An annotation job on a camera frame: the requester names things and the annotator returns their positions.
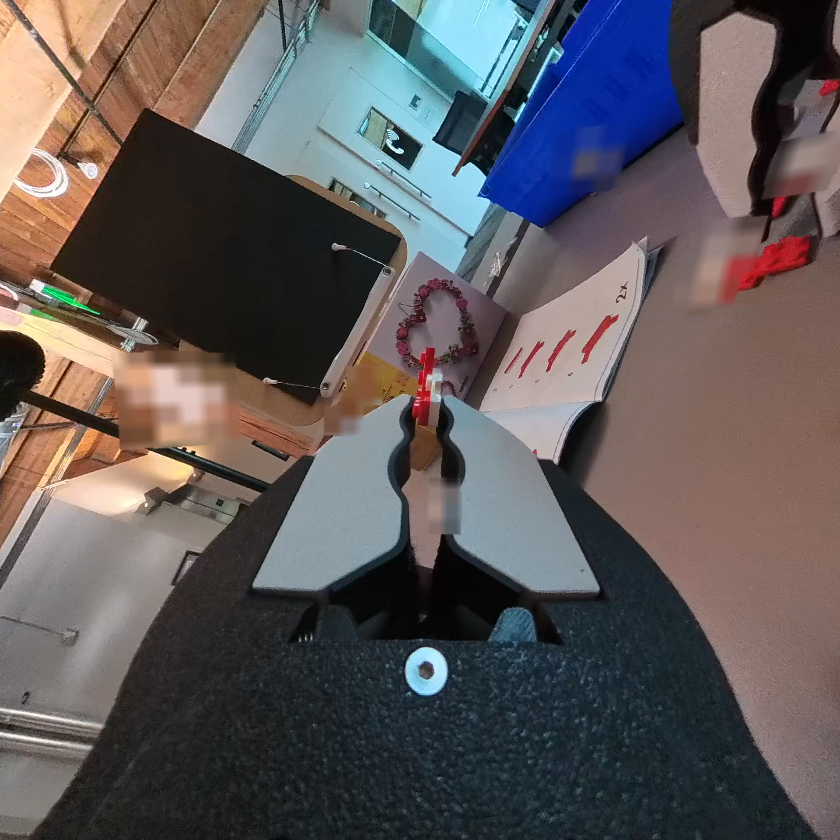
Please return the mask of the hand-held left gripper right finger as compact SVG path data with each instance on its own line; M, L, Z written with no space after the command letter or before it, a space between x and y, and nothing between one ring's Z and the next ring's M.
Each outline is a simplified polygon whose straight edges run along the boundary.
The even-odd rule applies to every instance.
M438 438L446 513L460 558L534 599L591 599L601 588L537 456L514 434L453 396Z

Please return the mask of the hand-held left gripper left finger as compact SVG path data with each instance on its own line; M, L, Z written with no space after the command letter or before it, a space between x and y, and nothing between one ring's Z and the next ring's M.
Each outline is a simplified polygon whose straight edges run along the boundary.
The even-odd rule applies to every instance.
M408 502L413 400L393 398L336 436L307 474L252 591L323 604L381 607L413 572Z

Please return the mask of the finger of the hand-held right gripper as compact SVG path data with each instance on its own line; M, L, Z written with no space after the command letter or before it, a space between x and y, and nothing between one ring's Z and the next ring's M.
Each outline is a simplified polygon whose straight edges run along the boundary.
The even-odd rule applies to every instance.
M838 79L807 79L797 97L797 174L801 227L819 238L838 235Z
M788 12L696 13L696 153L730 218L761 217L774 127L765 95L779 69Z

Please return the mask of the red and white brick assembly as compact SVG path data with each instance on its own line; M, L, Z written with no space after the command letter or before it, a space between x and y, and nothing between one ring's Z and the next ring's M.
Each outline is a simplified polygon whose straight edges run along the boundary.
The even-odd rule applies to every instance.
M437 367L435 350L427 347L421 353L418 385L413 404L413 418L417 425L438 429L443 402L443 372Z

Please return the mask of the grey desk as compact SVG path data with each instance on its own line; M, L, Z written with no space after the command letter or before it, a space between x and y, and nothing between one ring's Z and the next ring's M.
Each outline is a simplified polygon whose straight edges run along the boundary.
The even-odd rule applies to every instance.
M696 311L690 274L722 218L679 129L611 191L529 226L468 400L480 404L521 316L633 241L662 246L612 390L561 465L679 590L769 766L817 835L838 838L838 238Z

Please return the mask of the blue plastic bin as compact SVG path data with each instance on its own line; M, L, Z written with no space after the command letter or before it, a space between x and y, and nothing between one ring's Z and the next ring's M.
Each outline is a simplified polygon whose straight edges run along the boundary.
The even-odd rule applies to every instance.
M670 1L591 1L542 73L479 195L545 227L682 122Z

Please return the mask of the instruction booklet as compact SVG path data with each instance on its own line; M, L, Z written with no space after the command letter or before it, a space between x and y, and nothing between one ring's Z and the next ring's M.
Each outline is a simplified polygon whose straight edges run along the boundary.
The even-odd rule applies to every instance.
M560 461L573 425L602 403L657 268L646 238L560 297L523 315L480 411L536 456Z

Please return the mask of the white hanging rod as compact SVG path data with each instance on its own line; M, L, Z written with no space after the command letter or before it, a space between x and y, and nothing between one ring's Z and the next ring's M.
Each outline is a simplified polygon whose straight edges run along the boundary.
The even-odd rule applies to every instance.
M355 320L348 338L343 342L339 352L331 362L327 373L320 384L320 396L327 400L333 397L345 379L349 367L357 360L370 338L375 326L386 308L397 276L390 266L381 268L381 272L371 289L360 315Z

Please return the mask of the heart wreath toy brick box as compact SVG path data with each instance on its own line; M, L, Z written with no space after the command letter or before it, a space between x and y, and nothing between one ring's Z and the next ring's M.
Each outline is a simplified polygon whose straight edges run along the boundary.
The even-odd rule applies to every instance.
M408 398L412 410L421 390L423 354L434 349L441 403L464 401L507 311L482 291L426 254L417 254L396 282L371 336L354 365L371 368L362 383L375 387L373 403L343 416L344 430L360 432L364 415Z

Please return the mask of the black office chair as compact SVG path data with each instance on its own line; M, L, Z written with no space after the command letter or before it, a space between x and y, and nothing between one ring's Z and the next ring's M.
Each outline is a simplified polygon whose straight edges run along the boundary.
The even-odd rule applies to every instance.
M471 137L487 108L487 100L474 91L457 90L433 142L458 155L468 148Z

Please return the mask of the door with phone sign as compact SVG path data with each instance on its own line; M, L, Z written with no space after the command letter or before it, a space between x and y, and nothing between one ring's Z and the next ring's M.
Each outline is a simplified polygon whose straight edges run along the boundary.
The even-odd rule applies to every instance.
M387 203L421 205L458 234L474 234L485 205L452 174L453 153L356 69L343 76L318 129L378 175L382 189L392 188Z

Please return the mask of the black panel wooden divider board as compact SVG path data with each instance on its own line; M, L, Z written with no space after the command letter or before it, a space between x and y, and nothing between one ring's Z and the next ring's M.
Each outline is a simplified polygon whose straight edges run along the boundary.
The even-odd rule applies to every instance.
M403 238L146 109L51 260L59 277L239 370L239 400L292 427Z

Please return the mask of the metal wall pipes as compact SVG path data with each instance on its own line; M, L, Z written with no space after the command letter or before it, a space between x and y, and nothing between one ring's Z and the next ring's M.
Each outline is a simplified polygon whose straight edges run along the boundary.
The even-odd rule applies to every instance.
M96 744L103 724L26 709L1 708L1 752L79 763Z

